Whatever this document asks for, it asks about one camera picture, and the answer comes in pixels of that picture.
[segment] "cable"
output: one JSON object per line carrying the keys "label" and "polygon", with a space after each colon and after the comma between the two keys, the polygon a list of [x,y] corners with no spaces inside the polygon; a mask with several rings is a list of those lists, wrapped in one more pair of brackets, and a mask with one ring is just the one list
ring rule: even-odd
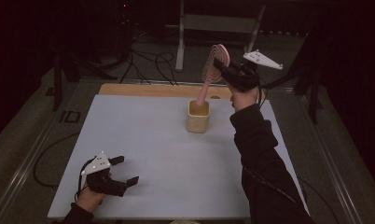
{"label": "cable", "polygon": [[70,138],[70,137],[73,137],[73,136],[75,136],[75,135],[78,135],[78,134],[80,134],[80,132],[78,132],[78,133],[72,133],[72,134],[70,134],[70,135],[68,135],[68,136],[65,136],[64,138],[62,138],[62,139],[60,139],[60,140],[58,140],[58,141],[56,141],[56,142],[50,144],[48,147],[46,147],[46,148],[40,153],[38,159],[36,159],[36,162],[35,162],[35,165],[34,165],[34,168],[33,168],[33,176],[34,176],[34,180],[35,180],[39,185],[42,185],[42,186],[44,186],[44,187],[48,187],[48,188],[52,188],[52,189],[55,189],[55,188],[59,187],[58,184],[47,184],[47,183],[44,183],[44,182],[42,182],[41,180],[39,180],[39,178],[38,178],[37,175],[36,175],[36,167],[37,167],[37,164],[39,163],[39,161],[40,161],[40,159],[43,157],[43,155],[45,155],[45,153],[46,153],[47,151],[49,151],[49,149],[51,149],[51,148],[54,147],[55,145],[61,143],[62,141],[66,140],[66,139],[68,139],[68,138]]}
{"label": "cable", "polygon": [[301,177],[298,177],[298,180],[300,180],[301,182],[303,182],[305,185],[307,185],[310,189],[312,189],[318,196],[319,198],[326,204],[327,208],[329,209],[329,211],[332,213],[333,217],[335,218],[336,220],[336,223],[339,224],[339,220],[337,219],[337,216],[335,214],[335,212],[333,211],[332,207],[330,206],[330,204],[325,200],[325,198],[318,192],[318,190],[316,188],[314,188],[312,185],[310,185],[306,180],[302,179]]}
{"label": "cable", "polygon": [[[176,80],[175,80],[174,70],[172,69],[172,67],[171,67],[171,65],[170,65],[170,62],[174,59],[174,55],[173,55],[172,53],[170,53],[170,52],[162,52],[162,53],[160,53],[160,54],[155,54],[155,53],[150,53],[150,52],[139,51],[139,50],[136,50],[136,49],[132,49],[132,52],[135,53],[136,55],[138,55],[138,56],[144,58],[144,59],[147,59],[147,60],[149,60],[149,61],[151,61],[151,62],[154,62],[155,65],[156,65],[156,68],[157,68],[158,72],[160,73],[160,75],[161,75],[162,77],[164,77],[168,82],[170,82],[171,85],[174,85],[173,82],[172,82],[169,78],[167,78],[167,77],[166,77],[166,76],[160,71],[160,68],[159,68],[159,63],[167,63],[168,66],[169,66],[169,68],[170,68],[170,71],[171,71],[171,74],[172,74],[172,77],[173,77],[174,83],[175,83],[176,86],[178,86],[178,83],[177,83]],[[146,56],[143,55],[143,54],[148,54],[148,55],[155,56],[155,59],[153,60],[153,59],[151,59],[151,58],[148,58],[148,57],[146,57]],[[168,60],[167,60],[166,58],[164,58],[162,55],[165,55],[165,54],[166,54],[166,55],[171,55],[171,59],[168,59]]]}

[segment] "floor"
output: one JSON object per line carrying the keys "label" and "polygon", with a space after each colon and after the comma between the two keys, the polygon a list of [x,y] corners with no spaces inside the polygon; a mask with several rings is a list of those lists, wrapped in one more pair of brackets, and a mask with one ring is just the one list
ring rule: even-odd
{"label": "floor", "polygon": [[[170,84],[167,78],[175,79],[180,85],[202,83],[202,67],[208,57],[209,48],[217,42],[211,38],[198,41],[196,34],[192,33],[187,40],[184,70],[176,73],[173,56],[176,55],[177,45],[173,34],[174,31],[170,31],[168,41],[156,41],[150,35],[142,35],[132,45],[132,61],[135,66],[128,71],[123,83],[147,84],[147,80],[150,80],[152,84]],[[243,44],[228,45],[229,40],[221,41],[225,43],[231,59],[238,62],[242,58]],[[254,48],[284,65],[282,71],[259,67],[258,72],[264,82],[272,82],[287,73],[303,41],[304,38],[288,35],[259,35]],[[163,60],[170,63],[153,62],[154,56],[159,54],[164,57]],[[102,84],[119,82],[128,65],[124,63],[108,71],[109,75],[118,78],[114,81],[100,79],[87,71],[81,71],[82,78],[78,83],[64,81],[64,99],[57,112],[51,110],[53,98],[46,96],[46,92],[52,87],[52,70],[43,76],[41,88],[0,134],[0,223],[51,223],[52,220],[47,219],[47,212],[57,189],[52,185],[57,185],[63,176],[64,167],[74,148],[92,98]],[[326,89],[320,89],[319,102],[322,108],[317,110],[318,124],[314,125],[307,116],[306,98],[296,96],[291,91],[295,82],[296,80],[292,79],[269,90],[268,99],[300,184],[306,192],[312,218],[316,223],[324,224],[375,223],[374,182],[330,103]],[[79,121],[62,121],[63,111],[80,113]],[[35,177],[50,187],[38,184]],[[21,181],[20,184],[14,182],[16,179]],[[171,220],[123,221],[128,224],[169,222]]]}

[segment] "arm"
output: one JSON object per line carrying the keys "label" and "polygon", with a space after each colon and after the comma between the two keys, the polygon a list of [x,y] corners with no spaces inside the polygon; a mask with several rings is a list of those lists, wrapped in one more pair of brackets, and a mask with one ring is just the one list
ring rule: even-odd
{"label": "arm", "polygon": [[278,145],[271,123],[256,104],[258,89],[239,92],[229,86],[235,114],[234,141],[242,155],[243,190],[253,223],[313,223],[292,177],[274,147]]}
{"label": "arm", "polygon": [[105,194],[91,191],[86,185],[86,187],[80,191],[76,203],[71,204],[71,210],[61,223],[91,223],[91,221],[94,219],[93,212],[98,205],[100,205],[105,196]]}

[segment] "white table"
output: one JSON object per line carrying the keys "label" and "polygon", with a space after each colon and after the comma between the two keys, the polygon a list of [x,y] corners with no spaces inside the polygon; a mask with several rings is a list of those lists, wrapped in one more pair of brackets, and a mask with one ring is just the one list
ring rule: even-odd
{"label": "white table", "polygon": [[[99,219],[248,218],[240,154],[229,122],[230,101],[209,99],[207,132],[189,133],[185,124],[191,99],[96,95],[48,217],[68,213],[82,165],[104,151],[109,158],[125,157],[125,162],[111,167],[113,179],[125,182],[137,175],[140,179],[124,197],[107,197],[95,212]],[[272,122],[279,141],[276,150],[302,197],[270,103],[261,111]]]}

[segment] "metal frame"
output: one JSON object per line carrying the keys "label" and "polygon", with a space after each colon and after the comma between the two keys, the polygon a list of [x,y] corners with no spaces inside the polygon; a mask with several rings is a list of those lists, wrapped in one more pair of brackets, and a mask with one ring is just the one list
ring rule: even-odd
{"label": "metal frame", "polygon": [[206,31],[224,31],[235,33],[251,34],[251,41],[245,52],[251,52],[259,32],[260,22],[262,20],[265,5],[260,6],[260,10],[255,18],[237,18],[237,17],[220,17],[220,16],[203,16],[194,14],[185,14],[185,0],[181,0],[180,17],[179,17],[179,44],[176,54],[175,70],[181,72],[184,66],[185,54],[185,29],[206,30]]}

